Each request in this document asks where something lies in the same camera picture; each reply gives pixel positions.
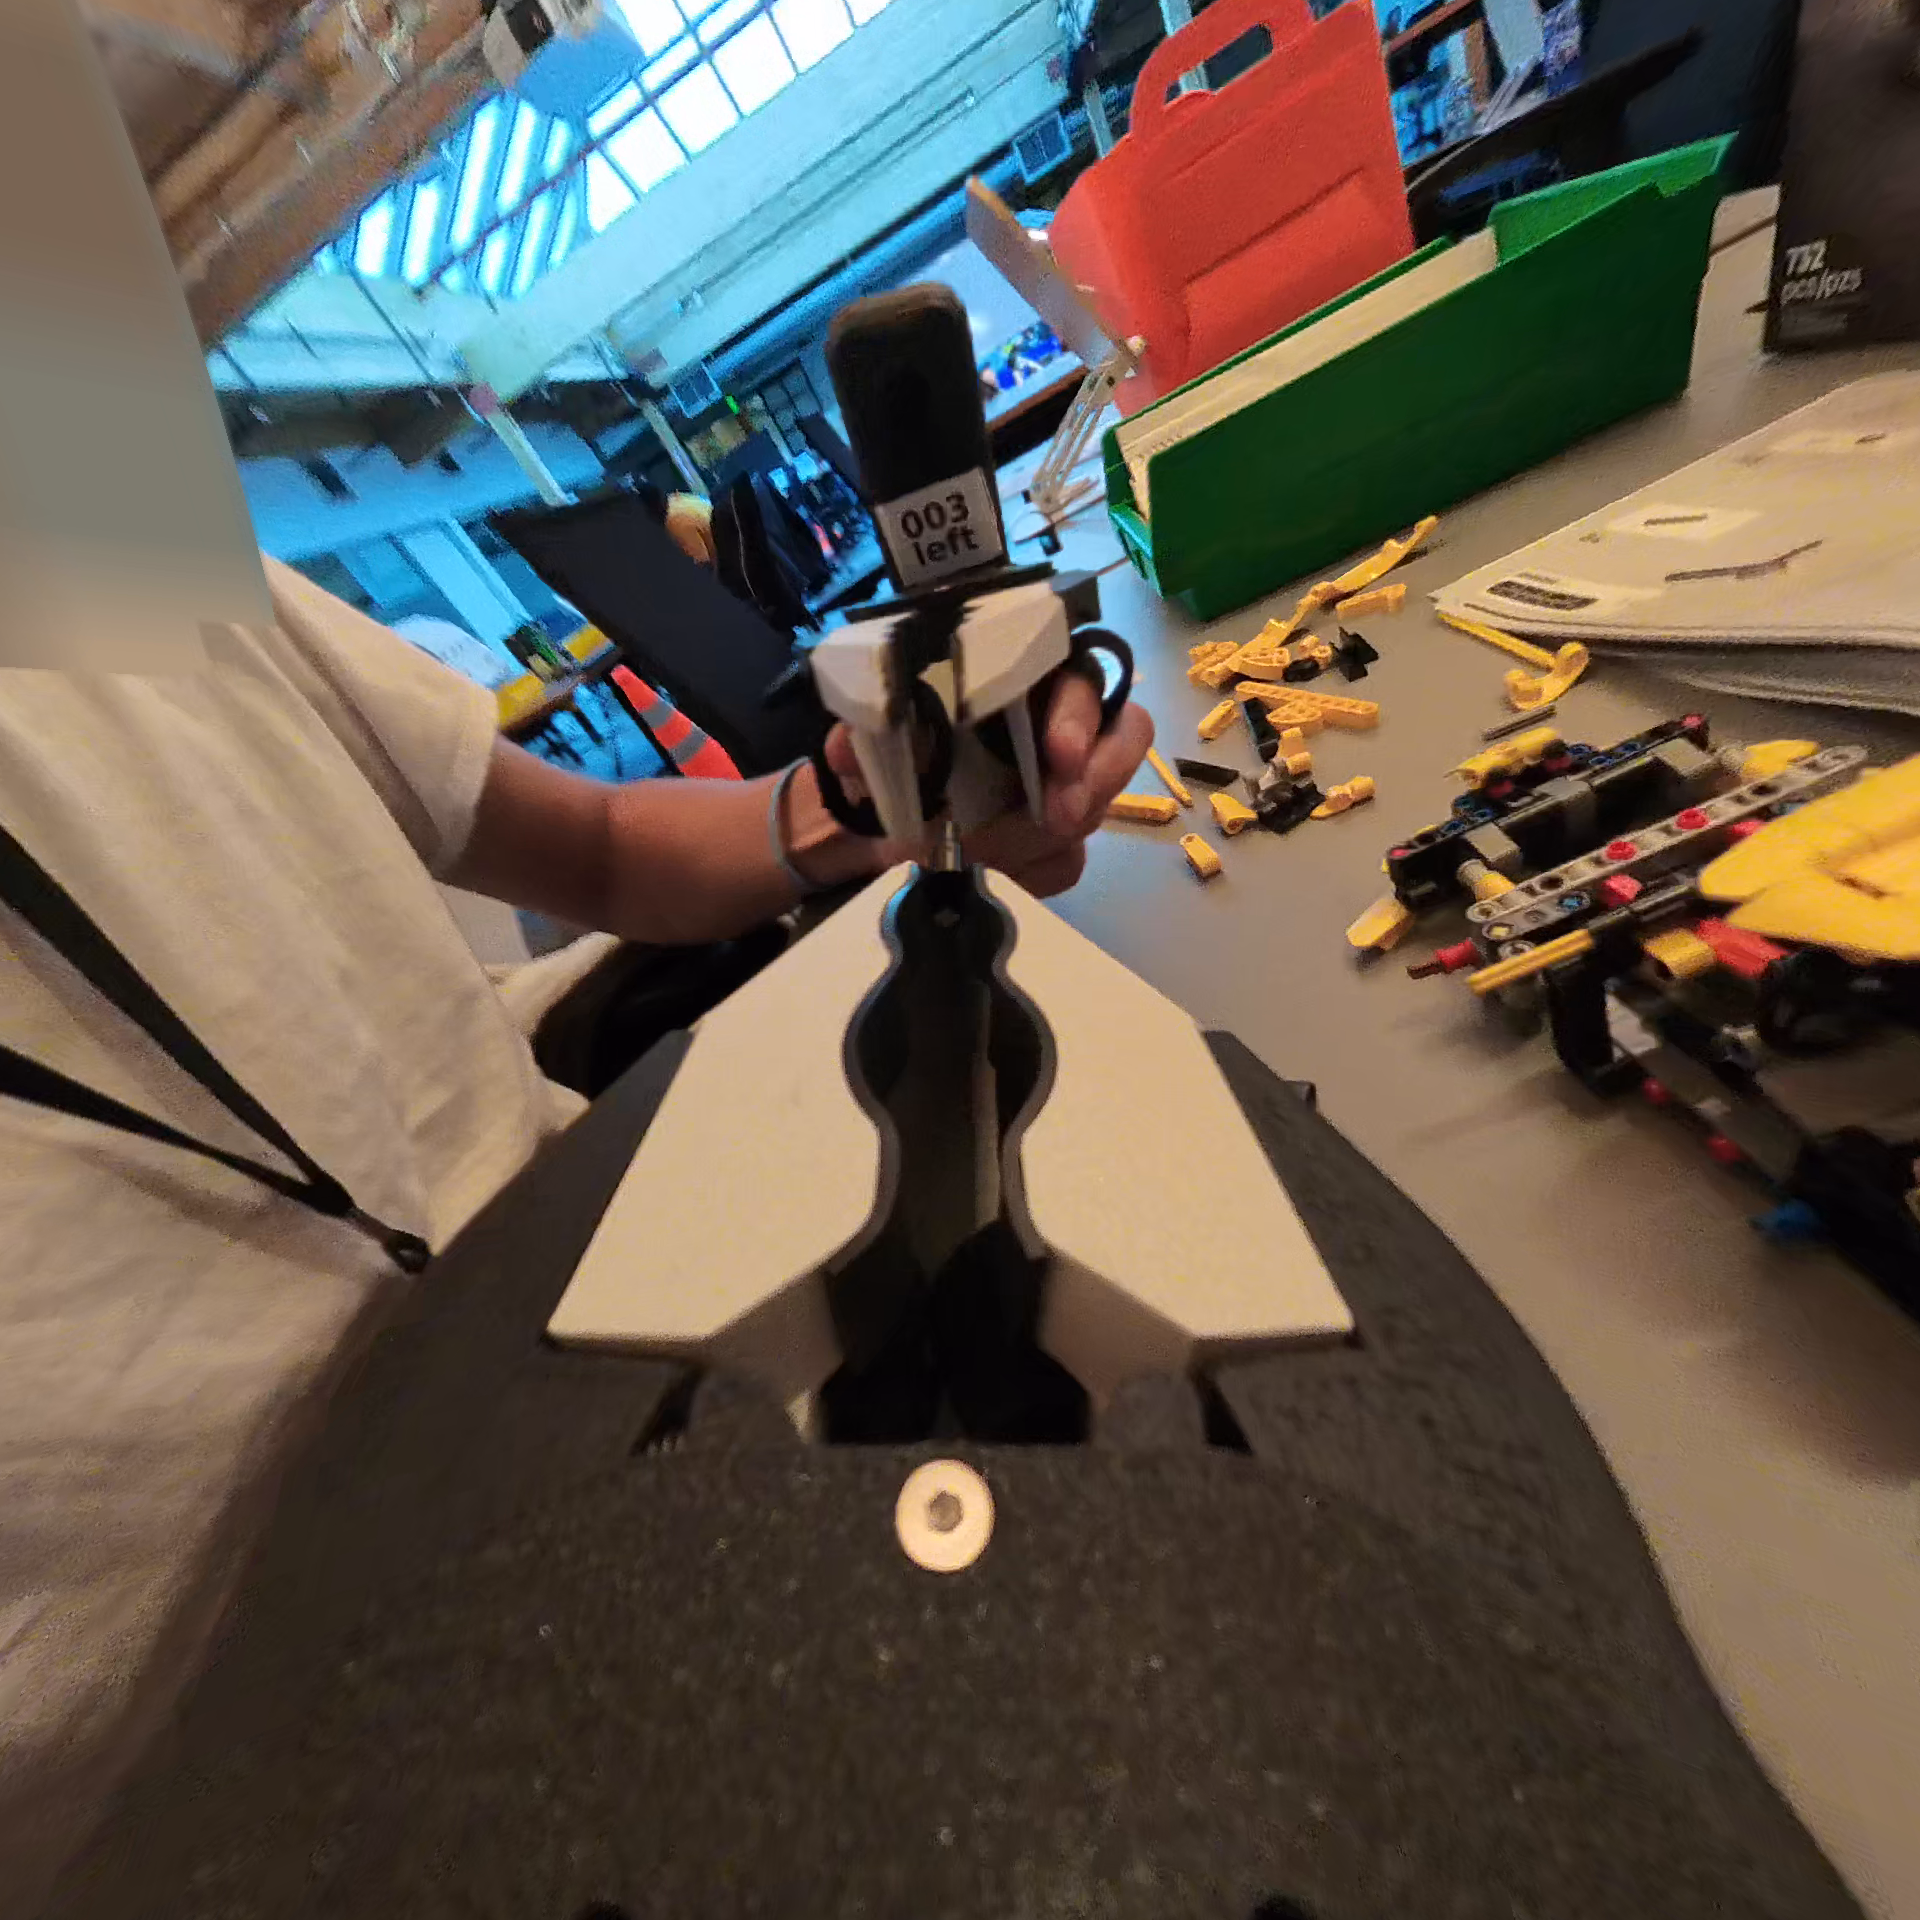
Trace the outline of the partly built yellow toy car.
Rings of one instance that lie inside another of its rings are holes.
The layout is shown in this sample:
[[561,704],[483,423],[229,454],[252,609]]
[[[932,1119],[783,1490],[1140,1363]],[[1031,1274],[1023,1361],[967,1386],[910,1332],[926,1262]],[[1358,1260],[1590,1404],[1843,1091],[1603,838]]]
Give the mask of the partly built yellow toy car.
[[1683,1117],[1766,1195],[1763,1238],[1833,1248],[1917,1318],[1917,756],[1683,713],[1606,748],[1507,729],[1452,781],[1385,850],[1352,954],[1452,914],[1409,976]]

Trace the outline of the document holder stand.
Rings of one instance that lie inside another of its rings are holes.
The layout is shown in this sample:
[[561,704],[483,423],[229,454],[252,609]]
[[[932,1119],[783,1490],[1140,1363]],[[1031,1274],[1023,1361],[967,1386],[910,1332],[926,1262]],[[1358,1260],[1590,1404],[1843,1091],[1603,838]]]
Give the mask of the document holder stand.
[[979,175],[967,179],[967,235],[1085,367],[1024,485],[1029,505],[1055,534],[1071,513],[1090,505],[1093,476],[1081,468],[1119,385],[1140,371],[1144,338],[1107,337],[1085,287],[1061,275],[1045,230],[1024,229]]

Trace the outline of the toy car box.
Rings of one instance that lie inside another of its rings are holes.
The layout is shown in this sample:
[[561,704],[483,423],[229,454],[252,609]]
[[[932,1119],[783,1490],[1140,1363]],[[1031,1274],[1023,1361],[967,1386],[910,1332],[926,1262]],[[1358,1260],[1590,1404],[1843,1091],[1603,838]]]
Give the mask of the toy car box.
[[1917,338],[1917,4],[1804,4],[1763,350]]

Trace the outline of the open instruction booklet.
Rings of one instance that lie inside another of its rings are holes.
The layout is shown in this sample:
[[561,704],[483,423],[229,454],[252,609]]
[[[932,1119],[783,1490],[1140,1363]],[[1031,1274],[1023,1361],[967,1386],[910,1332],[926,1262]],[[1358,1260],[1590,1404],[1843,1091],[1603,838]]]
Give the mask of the open instruction booklet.
[[1917,371],[1833,388],[1435,609],[1715,693],[1917,717]]

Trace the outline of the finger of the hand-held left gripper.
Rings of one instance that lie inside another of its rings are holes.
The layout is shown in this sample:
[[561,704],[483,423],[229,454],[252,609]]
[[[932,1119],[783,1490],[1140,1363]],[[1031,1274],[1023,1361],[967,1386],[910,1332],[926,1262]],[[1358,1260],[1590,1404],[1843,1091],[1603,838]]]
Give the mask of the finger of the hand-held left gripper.
[[996,590],[957,629],[955,819],[1045,811],[1045,704],[1067,663],[1055,590]]
[[812,772],[830,816],[856,836],[918,844],[926,827],[921,796],[921,756],[932,750],[932,722],[914,642],[918,612],[849,619],[818,642],[811,675],[830,722],[856,756],[860,796],[830,764],[830,742],[812,750]]

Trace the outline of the red storage bin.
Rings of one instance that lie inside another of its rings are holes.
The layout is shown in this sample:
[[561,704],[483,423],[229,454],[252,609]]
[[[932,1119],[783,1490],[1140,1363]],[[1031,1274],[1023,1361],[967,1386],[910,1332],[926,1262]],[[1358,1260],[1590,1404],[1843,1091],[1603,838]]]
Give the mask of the red storage bin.
[[1131,417],[1415,250],[1372,7],[1212,4],[1144,60],[1128,133],[1048,226]]

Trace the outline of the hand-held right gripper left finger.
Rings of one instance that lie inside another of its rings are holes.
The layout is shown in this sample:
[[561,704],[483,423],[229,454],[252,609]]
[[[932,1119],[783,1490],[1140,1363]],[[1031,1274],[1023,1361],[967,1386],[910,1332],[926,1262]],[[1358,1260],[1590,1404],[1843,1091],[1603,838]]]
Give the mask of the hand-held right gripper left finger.
[[730,1372],[800,1404],[839,1367],[830,1274],[882,1198],[882,1128],[847,1043],[889,978],[886,868],[720,1002],[611,1192],[549,1337]]

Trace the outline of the white t-shirt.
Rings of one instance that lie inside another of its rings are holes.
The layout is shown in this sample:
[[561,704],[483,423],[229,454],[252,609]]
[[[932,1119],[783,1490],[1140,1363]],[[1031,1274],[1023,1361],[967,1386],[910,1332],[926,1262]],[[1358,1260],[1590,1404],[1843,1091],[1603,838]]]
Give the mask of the white t-shirt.
[[[458,1233],[580,1109],[533,1055],[606,933],[491,970],[440,881],[493,695],[264,558],[187,678],[3,671],[3,827],[371,1215]],[[291,1433],[400,1270],[232,1167],[3,1103],[3,1876],[193,1667]]]

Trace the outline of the orange traffic cone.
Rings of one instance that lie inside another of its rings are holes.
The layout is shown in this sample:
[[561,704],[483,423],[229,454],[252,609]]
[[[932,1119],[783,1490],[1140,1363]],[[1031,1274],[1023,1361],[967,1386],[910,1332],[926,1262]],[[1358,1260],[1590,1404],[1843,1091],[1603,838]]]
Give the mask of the orange traffic cone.
[[699,729],[690,710],[681,710],[665,693],[638,675],[630,666],[611,666],[606,682],[624,710],[677,776],[730,783],[746,776],[736,756],[704,729]]

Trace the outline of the grey desk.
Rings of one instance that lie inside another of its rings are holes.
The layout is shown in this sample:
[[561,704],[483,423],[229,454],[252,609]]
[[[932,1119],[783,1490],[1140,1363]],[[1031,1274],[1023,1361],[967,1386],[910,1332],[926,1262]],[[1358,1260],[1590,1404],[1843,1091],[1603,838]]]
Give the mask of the grey desk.
[[1917,1916],[1917,1324],[1824,1248],[1771,1248],[1755,1198],[1641,1097],[1590,1101],[1455,978],[1364,967],[1379,857],[1448,809],[1507,713],[1507,659],[1430,609],[1450,584],[1914,346],[1771,360],[1772,186],[1730,196],[1669,409],[1442,510],[1372,629],[1380,724],[1321,768],[1344,819],[1252,836],[1195,881],[1107,829],[1064,918],[1200,1020],[1314,1080],[1333,1124],[1498,1288],[1630,1494],[1702,1666],[1873,1916]]

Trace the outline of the pile of loose building pieces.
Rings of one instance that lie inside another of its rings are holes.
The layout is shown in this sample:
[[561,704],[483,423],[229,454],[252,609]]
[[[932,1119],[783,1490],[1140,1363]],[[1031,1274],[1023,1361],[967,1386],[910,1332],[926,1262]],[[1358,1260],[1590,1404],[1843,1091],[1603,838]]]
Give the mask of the pile of loose building pieces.
[[1266,829],[1294,832],[1314,819],[1335,819],[1376,796],[1372,776],[1321,783],[1314,744],[1327,731],[1376,731],[1380,709],[1356,693],[1372,675],[1379,648],[1364,629],[1403,606],[1403,567],[1425,553],[1440,515],[1419,515],[1402,534],[1310,584],[1290,609],[1252,637],[1204,637],[1184,646],[1182,675],[1212,704],[1195,722],[1195,742],[1215,748],[1237,734],[1253,750],[1246,772],[1182,769],[1160,754],[1151,768],[1168,783],[1168,798],[1119,798],[1119,819],[1173,819],[1189,806],[1189,781],[1212,781],[1212,819],[1222,836]]

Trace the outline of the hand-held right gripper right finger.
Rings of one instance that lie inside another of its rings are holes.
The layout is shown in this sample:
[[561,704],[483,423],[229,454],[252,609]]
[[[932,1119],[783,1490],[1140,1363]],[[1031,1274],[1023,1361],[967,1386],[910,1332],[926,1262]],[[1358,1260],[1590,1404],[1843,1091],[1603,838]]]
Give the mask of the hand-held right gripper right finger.
[[1191,1376],[1356,1332],[1201,1026],[1005,875],[998,978],[1043,1028],[1010,1128],[1037,1340],[1081,1386]]

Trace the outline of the yellow piece with long rod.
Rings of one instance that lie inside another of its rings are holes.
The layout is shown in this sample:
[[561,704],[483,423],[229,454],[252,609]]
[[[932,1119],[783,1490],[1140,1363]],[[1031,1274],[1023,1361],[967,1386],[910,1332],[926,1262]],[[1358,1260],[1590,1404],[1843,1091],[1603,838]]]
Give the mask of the yellow piece with long rod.
[[1552,709],[1590,670],[1590,648],[1581,638],[1565,638],[1558,648],[1537,646],[1517,632],[1507,632],[1455,609],[1436,609],[1440,623],[1497,646],[1511,666],[1503,675],[1503,700],[1510,710]]

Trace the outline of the yellow storage bin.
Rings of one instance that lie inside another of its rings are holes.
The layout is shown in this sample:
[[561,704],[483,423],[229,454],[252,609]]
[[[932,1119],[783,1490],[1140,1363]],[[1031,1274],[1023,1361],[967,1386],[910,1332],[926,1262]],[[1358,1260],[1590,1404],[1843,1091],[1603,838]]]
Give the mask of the yellow storage bin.
[[495,699],[495,724],[503,734],[538,731],[555,710],[574,704],[574,699],[597,678],[604,678],[619,663],[619,654],[611,638],[588,654],[565,654],[561,670],[521,671],[512,682],[503,682]]

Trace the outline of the green storage bin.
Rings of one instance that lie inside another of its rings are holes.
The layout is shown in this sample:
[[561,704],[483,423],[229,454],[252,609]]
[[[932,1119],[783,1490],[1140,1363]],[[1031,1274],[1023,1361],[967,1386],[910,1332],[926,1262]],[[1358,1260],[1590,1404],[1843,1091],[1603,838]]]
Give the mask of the green storage bin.
[[1507,199],[1109,427],[1140,577],[1215,619],[1683,393],[1735,143]]

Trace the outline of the person's left hand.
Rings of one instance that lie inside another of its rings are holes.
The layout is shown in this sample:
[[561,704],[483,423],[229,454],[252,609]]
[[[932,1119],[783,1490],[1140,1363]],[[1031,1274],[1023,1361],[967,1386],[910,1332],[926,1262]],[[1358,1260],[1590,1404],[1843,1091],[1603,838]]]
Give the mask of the person's left hand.
[[[1109,802],[1131,786],[1154,748],[1151,713],[1128,700],[1109,729],[1101,724],[1101,695],[1081,675],[1061,675],[1045,709],[1045,811],[1031,819],[1010,809],[964,836],[967,860],[1010,875],[1035,896],[1071,890],[1087,864],[1090,838]],[[804,769],[789,798],[789,836],[804,875],[820,885],[868,881],[886,868],[921,857],[918,844],[877,841],[843,829],[812,769]]]

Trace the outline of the person's left forearm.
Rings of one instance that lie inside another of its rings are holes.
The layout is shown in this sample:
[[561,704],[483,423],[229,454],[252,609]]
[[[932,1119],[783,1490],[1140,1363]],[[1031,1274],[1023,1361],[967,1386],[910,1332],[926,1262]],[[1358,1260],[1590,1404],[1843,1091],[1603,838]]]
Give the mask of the person's left forearm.
[[501,742],[446,877],[633,943],[729,940],[797,903],[771,860],[771,783],[606,783]]

